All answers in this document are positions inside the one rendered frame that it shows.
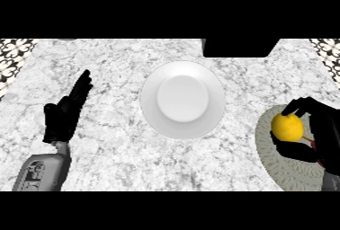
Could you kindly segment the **white oval plate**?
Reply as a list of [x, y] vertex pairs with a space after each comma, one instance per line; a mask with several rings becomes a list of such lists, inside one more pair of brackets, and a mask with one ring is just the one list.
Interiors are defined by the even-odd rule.
[[173, 61], [151, 72], [139, 104], [151, 127], [167, 137], [194, 139], [218, 126], [226, 106], [213, 71], [192, 61]]

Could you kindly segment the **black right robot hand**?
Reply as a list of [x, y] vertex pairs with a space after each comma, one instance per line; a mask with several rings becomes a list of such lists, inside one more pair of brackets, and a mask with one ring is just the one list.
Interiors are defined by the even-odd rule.
[[340, 110], [318, 102], [312, 97], [293, 99], [281, 114], [297, 117], [309, 114], [309, 128], [315, 146], [271, 138], [281, 156], [308, 163], [320, 163], [326, 172], [340, 176]]

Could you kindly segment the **grey round placemat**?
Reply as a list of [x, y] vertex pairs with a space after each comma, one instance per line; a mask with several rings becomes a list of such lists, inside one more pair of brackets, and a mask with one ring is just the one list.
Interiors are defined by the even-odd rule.
[[283, 157], [271, 140], [271, 121], [284, 108], [286, 105], [275, 105], [259, 117], [255, 128], [255, 144], [260, 162], [283, 190], [321, 191], [324, 176], [321, 165]]

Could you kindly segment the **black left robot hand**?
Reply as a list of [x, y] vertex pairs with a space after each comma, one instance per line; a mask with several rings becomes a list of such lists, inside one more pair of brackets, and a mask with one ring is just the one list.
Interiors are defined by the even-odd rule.
[[82, 109], [92, 87], [90, 71], [86, 70], [76, 81], [71, 93], [61, 98], [58, 104], [48, 103], [45, 105], [45, 143], [52, 144], [58, 141], [68, 142], [73, 139]]

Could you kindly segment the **yellow lemon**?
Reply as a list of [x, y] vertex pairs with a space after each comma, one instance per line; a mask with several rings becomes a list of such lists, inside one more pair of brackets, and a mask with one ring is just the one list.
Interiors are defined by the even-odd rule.
[[271, 130], [280, 141], [297, 142], [305, 134], [303, 121], [293, 113], [278, 113], [271, 121]]

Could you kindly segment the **black appliance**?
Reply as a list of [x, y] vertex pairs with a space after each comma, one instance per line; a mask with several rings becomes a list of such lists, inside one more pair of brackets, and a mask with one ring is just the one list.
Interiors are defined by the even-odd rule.
[[203, 39], [206, 58], [265, 58], [278, 44], [278, 39]]

